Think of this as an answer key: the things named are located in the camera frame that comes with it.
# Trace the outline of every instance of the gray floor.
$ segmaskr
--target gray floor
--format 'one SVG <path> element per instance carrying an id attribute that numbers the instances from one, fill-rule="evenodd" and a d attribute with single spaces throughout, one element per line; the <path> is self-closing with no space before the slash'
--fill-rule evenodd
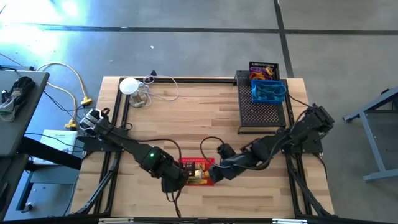
<path id="1" fill-rule="evenodd" d="M 3 10 L 0 22 L 278 28 L 271 0 L 38 0 L 22 1 L 24 7 L 18 2 Z M 398 29 L 398 2 L 394 0 L 280 0 L 280 6 L 286 29 Z M 287 45 L 294 77 L 305 79 L 310 101 L 323 105 L 336 120 L 335 128 L 323 140 L 335 213 L 397 223 L 398 179 L 363 182 L 364 174 L 377 171 L 376 162 L 361 122 L 345 124 L 341 117 L 398 84 L 398 36 L 287 35 Z M 25 65 L 71 65 L 94 100 L 105 75 L 146 75 L 156 70 L 159 75 L 233 76 L 235 70 L 247 69 L 248 61 L 254 60 L 279 63 L 281 76 L 287 76 L 279 34 L 42 31 L 13 25 L 0 29 L 0 49 Z M 0 58 L 0 64 L 11 63 Z M 62 67 L 49 68 L 49 72 L 51 82 L 67 88 L 78 100 L 82 98 L 72 72 Z M 73 108 L 66 94 L 50 87 L 46 91 L 66 109 Z M 63 129 L 68 120 L 67 114 L 42 97 L 28 131 Z M 35 184 L 34 189 L 29 201 L 35 210 L 15 212 L 14 199 L 6 219 L 64 213 L 72 185 Z"/>

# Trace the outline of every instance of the wooden table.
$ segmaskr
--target wooden table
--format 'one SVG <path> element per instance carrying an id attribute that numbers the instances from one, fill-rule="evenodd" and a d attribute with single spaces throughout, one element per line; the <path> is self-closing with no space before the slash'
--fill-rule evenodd
<path id="1" fill-rule="evenodd" d="M 114 107 L 120 77 L 104 77 L 97 108 Z M 304 80 L 287 79 L 290 94 L 308 103 Z M 152 97 L 148 108 L 130 107 L 128 119 L 134 128 L 130 136 L 137 139 L 171 138 L 182 148 L 183 157 L 201 157 L 200 141 L 207 136 L 218 136 L 238 150 L 258 135 L 237 135 L 239 126 L 237 87 L 226 83 L 181 83 L 180 97 L 172 102 Z M 154 83 L 152 92 L 175 96 L 173 83 Z M 292 101 L 295 118 L 305 109 Z M 118 126 L 123 103 L 118 114 Z M 220 158 L 216 153 L 219 142 L 204 144 L 205 154 Z M 178 158 L 171 142 L 153 142 Z M 103 152 L 92 153 L 83 161 L 71 212 L 78 210 L 98 185 Z M 333 213 L 325 171 L 313 155 L 303 155 L 307 184 L 319 202 Z M 105 190 L 104 208 L 108 190 Z M 303 198 L 298 190 L 300 207 Z M 222 180 L 214 187 L 186 186 L 178 200 L 183 217 L 269 218 L 293 217 L 292 198 L 284 156 L 278 154 L 266 170 L 247 170 L 233 180 Z M 153 179 L 139 168 L 133 157 L 124 152 L 119 166 L 112 216 L 176 217 L 174 206 L 161 191 L 160 180 Z"/>

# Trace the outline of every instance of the yellow plug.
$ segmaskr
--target yellow plug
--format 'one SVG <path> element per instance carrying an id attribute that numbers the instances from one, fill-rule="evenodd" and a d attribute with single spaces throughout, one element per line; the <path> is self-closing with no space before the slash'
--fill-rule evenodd
<path id="1" fill-rule="evenodd" d="M 89 105 L 93 100 L 91 98 L 84 97 L 81 105 Z"/>
<path id="2" fill-rule="evenodd" d="M 65 125 L 65 128 L 77 128 L 76 123 L 74 122 L 74 120 L 70 120 L 69 123 L 67 123 Z"/>

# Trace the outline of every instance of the white lamp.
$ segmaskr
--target white lamp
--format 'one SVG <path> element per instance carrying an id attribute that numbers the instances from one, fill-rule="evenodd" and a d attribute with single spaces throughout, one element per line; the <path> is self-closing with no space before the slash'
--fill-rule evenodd
<path id="1" fill-rule="evenodd" d="M 130 95 L 130 105 L 140 108 L 145 105 L 147 95 L 140 90 L 140 81 L 135 78 L 125 78 L 120 82 L 120 91 L 126 95 Z"/>

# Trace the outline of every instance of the blue plastic basket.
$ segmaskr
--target blue plastic basket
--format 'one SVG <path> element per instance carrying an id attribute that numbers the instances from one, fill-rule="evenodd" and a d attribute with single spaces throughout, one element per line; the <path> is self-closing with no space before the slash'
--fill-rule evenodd
<path id="1" fill-rule="evenodd" d="M 282 81 L 251 80 L 253 103 L 281 104 L 287 89 Z"/>

